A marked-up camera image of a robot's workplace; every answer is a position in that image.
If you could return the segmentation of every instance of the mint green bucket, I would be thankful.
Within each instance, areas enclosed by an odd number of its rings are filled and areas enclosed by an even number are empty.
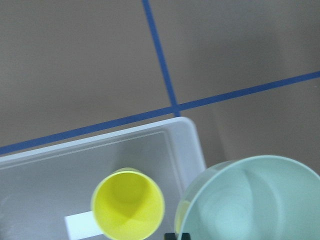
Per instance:
[[[320,240],[320,177],[281,156],[219,163],[188,187],[175,231],[178,240]]]

